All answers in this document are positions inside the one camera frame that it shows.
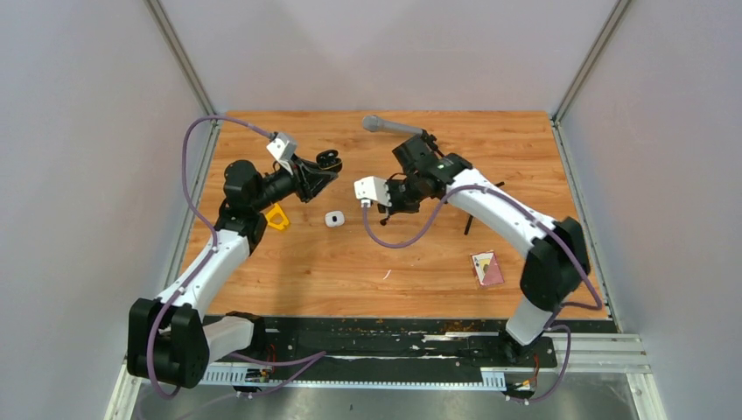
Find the black earbud charging case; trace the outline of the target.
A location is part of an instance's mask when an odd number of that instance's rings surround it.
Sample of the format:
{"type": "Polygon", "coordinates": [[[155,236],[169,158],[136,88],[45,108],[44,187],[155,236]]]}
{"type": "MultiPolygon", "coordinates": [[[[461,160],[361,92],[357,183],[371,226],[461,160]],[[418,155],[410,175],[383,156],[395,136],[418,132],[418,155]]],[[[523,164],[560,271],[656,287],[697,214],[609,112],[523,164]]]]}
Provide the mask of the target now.
{"type": "Polygon", "coordinates": [[[342,159],[337,150],[324,150],[316,156],[316,164],[322,171],[340,172],[342,159]]]}

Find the white earbud charging case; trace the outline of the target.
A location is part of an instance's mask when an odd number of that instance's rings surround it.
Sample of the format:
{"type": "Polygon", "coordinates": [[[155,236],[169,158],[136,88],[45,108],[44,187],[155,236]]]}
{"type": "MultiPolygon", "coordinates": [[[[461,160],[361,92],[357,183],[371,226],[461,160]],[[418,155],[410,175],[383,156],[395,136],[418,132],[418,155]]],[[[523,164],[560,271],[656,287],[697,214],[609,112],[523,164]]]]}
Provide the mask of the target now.
{"type": "Polygon", "coordinates": [[[325,214],[325,225],[328,228],[341,227],[345,222],[345,215],[341,211],[331,211],[325,214]]]}

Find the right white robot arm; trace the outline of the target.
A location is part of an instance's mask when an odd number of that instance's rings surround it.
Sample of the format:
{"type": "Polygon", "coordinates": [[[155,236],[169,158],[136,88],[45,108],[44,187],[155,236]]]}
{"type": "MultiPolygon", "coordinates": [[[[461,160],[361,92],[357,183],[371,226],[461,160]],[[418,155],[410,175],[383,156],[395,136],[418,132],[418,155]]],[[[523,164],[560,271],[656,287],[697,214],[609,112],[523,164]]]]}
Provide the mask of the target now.
{"type": "Polygon", "coordinates": [[[524,258],[522,299],[499,343],[504,361],[523,364],[564,300],[589,280],[580,223],[571,217],[556,220],[522,204],[460,155],[440,152],[424,135],[409,138],[393,153],[401,173],[356,182],[357,199],[376,202],[387,216],[416,213],[423,200],[437,199],[484,223],[524,258]]]}

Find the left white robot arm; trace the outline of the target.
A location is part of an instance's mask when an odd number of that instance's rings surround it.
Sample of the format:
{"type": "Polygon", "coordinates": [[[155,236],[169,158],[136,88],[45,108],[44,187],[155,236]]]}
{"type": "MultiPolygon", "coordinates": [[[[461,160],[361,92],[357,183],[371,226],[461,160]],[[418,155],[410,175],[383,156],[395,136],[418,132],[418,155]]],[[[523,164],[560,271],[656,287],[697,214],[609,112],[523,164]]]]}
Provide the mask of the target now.
{"type": "Polygon", "coordinates": [[[272,173],[260,173],[248,160],[229,164],[211,239],[173,284],[129,309],[128,373],[192,389],[210,364],[231,353],[259,361],[268,350],[261,317],[232,311],[205,324],[206,310],[256,251],[269,221],[264,210],[290,195],[312,200],[341,168],[336,150],[325,150],[313,161],[293,155],[286,167],[275,164],[272,173]]]}

